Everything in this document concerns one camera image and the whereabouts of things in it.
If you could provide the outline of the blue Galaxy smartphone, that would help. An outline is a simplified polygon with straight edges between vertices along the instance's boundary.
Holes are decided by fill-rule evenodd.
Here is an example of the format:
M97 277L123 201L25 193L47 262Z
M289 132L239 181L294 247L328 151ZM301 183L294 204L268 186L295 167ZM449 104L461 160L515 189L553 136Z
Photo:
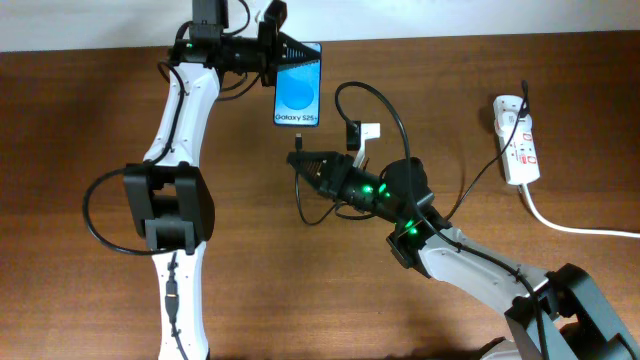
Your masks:
M275 125L319 125L321 76L321 60L277 73L273 117Z

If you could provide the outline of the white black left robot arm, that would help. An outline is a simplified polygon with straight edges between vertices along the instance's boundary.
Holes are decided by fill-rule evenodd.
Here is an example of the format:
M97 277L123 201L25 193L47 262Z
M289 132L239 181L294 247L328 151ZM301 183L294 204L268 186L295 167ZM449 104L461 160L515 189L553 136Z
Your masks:
M210 112L228 72L254 73L265 87L280 70L321 55L281 32L283 1L271 2L254 38L228 32L224 1L195 1L164 65L169 93L155 140L142 163L126 166L126 195L138 235L152 259L161 306L161 359L207 359L202 267L215 224L215 205L199 169Z

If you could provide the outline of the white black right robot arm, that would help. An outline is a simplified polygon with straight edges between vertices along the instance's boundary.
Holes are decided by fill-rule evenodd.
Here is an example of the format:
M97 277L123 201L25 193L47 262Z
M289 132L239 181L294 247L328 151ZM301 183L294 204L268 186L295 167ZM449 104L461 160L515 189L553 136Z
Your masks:
M638 342L585 270L571 263L545 270L473 241L434 208L418 158L394 161L378 175L334 151L294 151L286 161L319 195L392 223L386 241L401 266L502 315L512 337L487 357L638 358Z

